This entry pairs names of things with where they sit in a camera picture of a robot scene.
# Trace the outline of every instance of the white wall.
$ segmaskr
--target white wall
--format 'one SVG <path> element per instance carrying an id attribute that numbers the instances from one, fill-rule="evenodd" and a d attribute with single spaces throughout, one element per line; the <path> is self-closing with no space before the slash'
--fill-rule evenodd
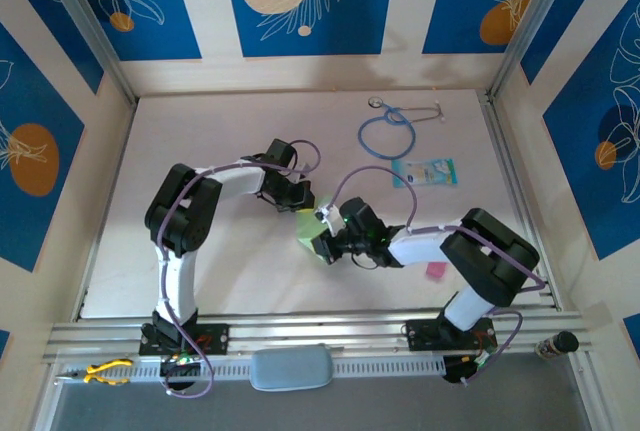
<path id="1" fill-rule="evenodd" d="M 639 311 L 640 241 L 598 261 L 569 183 L 542 120 L 561 91 L 627 0 L 586 0 L 532 86 L 521 70 L 512 76 L 498 106 L 528 171 L 546 249 L 569 300 L 585 315 L 599 359 L 621 411 L 624 429 L 640 423 L 640 366 L 622 328 Z"/>
<path id="2" fill-rule="evenodd" d="M 486 88 L 502 54 L 422 55 L 436 0 L 390 0 L 379 56 L 242 57 L 231 0 L 184 0 L 202 60 L 123 63 L 141 96 L 167 92 Z"/>
<path id="3" fill-rule="evenodd" d="M 51 324 L 67 321 L 97 234 L 130 112 L 108 77 L 94 95 L 27 0 L 0 0 L 0 21 L 85 125 L 33 273 L 0 259 L 0 429 L 28 425 Z"/>

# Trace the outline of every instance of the stethoscope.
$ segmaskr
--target stethoscope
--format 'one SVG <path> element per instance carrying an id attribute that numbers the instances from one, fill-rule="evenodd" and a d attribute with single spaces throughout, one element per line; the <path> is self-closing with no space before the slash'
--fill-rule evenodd
<path id="1" fill-rule="evenodd" d="M 382 100 L 382 98 L 379 98 L 378 96 L 372 96 L 369 98 L 369 106 L 376 109 L 381 107 L 385 107 L 387 109 L 382 116 L 377 116 L 375 118 L 368 119 L 364 123 L 362 123 L 362 126 L 360 126 L 360 129 L 358 129 L 358 141 L 360 142 L 360 145 L 365 149 L 365 151 L 367 151 L 367 153 L 380 159 L 390 159 L 390 160 L 400 159 L 411 152 L 411 150 L 413 149 L 413 146 L 416 144 L 416 130 L 414 129 L 412 123 L 419 123 L 421 121 L 430 121 L 432 119 L 439 119 L 440 122 L 444 123 L 444 119 L 445 119 L 444 114 L 442 113 L 442 108 L 440 107 L 440 103 L 438 101 L 435 102 L 435 106 L 423 106 L 423 107 L 415 107 L 415 108 L 396 108 L 393 106 L 389 106 L 387 103 L 385 103 Z M 434 114 L 432 116 L 426 116 L 424 118 L 407 119 L 402 114 L 402 111 L 430 111 Z M 409 131 L 411 132 L 411 143 L 409 144 L 409 147 L 400 154 L 397 154 L 395 156 L 389 156 L 386 154 L 380 154 L 374 151 L 373 149 L 371 149 L 369 146 L 367 146 L 367 144 L 364 142 L 364 139 L 362 138 L 362 132 L 364 131 L 364 128 L 369 126 L 371 123 L 375 123 L 377 121 L 384 121 L 385 123 L 388 123 L 391 126 L 406 126 L 407 128 L 409 128 Z"/>

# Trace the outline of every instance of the blue stethoscope tubing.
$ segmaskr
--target blue stethoscope tubing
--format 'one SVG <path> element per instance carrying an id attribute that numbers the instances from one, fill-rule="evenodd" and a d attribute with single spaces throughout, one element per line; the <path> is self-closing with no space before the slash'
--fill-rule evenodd
<path id="1" fill-rule="evenodd" d="M 375 156 L 376 158 L 380 158 L 380 159 L 387 159 L 387 160 L 393 160 L 393 159 L 400 159 L 400 158 L 404 158 L 407 154 L 409 154 L 411 152 L 411 150 L 413 149 L 413 147 L 416 144 L 416 130 L 413 127 L 413 122 L 418 122 L 418 121 L 427 121 L 430 119 L 436 119 L 436 118 L 440 118 L 441 121 L 444 120 L 444 116 L 442 114 L 442 109 L 440 108 L 440 105 L 436 102 L 436 108 L 396 108 L 393 106 L 389 106 L 387 103 L 385 103 L 384 101 L 382 101 L 382 99 L 378 98 L 378 97 L 372 97 L 369 99 L 369 106 L 371 106 L 372 108 L 379 108 L 381 106 L 385 106 L 387 109 L 384 112 L 384 114 L 382 116 L 376 116 L 375 118 L 371 118 L 371 119 L 367 119 L 364 123 L 362 123 L 362 125 L 360 126 L 360 128 L 358 129 L 358 142 L 360 143 L 360 146 L 362 146 L 364 148 L 364 150 L 371 154 L 372 156 Z M 422 118 L 422 119 L 416 119 L 416 120 L 409 120 L 405 117 L 404 114 L 402 114 L 401 110 L 404 111 L 418 111 L 418 110 L 425 110 L 425 111 L 437 111 L 437 114 L 435 116 L 431 116 L 431 117 L 427 117 L 427 118 Z M 391 126 L 406 126 L 409 129 L 409 132 L 411 133 L 411 143 L 409 143 L 409 146 L 407 147 L 407 149 L 405 149 L 403 152 L 401 152 L 400 154 L 396 154 L 396 155 L 388 155 L 388 154 L 382 154 L 382 153 L 378 153 L 377 151 L 374 151 L 373 149 L 371 149 L 367 143 L 364 142 L 364 138 L 362 137 L 362 133 L 364 132 L 364 129 L 369 126 L 372 123 L 376 123 L 378 121 L 384 121 L 387 124 L 390 124 Z"/>

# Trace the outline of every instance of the orange circle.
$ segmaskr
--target orange circle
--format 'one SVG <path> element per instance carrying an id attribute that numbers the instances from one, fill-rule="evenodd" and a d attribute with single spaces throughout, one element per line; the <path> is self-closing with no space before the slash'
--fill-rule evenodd
<path id="1" fill-rule="evenodd" d="M 596 148 L 596 163 L 605 171 L 616 164 L 616 147 L 609 141 L 601 142 Z"/>
<path id="2" fill-rule="evenodd" d="M 111 26 L 123 33 L 128 33 L 133 29 L 133 19 L 131 19 L 131 16 L 121 13 L 120 11 L 116 11 L 109 16 L 109 22 Z"/>
<path id="3" fill-rule="evenodd" d="M 60 156 L 53 135 L 39 124 L 18 126 L 9 138 L 14 156 L 11 176 L 18 187 L 36 197 L 46 196 L 56 184 Z"/>
<path id="4" fill-rule="evenodd" d="M 486 44 L 509 44 L 531 0 L 509 0 L 496 4 L 480 24 L 480 39 Z"/>

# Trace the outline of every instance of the package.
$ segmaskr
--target package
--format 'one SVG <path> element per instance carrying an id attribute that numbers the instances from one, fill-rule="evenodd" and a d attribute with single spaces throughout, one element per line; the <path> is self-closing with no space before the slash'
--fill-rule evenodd
<path id="1" fill-rule="evenodd" d="M 453 159 L 441 158 L 427 161 L 405 161 L 395 159 L 391 162 L 393 169 L 414 186 L 422 184 L 458 184 Z M 393 177 L 393 186 L 403 188 L 404 183 L 396 176 Z"/>

